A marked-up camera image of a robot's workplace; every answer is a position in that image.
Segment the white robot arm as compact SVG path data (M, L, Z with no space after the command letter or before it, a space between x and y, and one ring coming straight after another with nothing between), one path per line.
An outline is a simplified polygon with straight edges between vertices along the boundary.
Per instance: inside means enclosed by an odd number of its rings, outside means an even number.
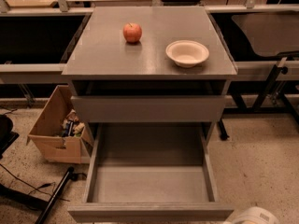
M253 206L242 212L233 221L224 221L222 224L280 224L280 221L271 212Z

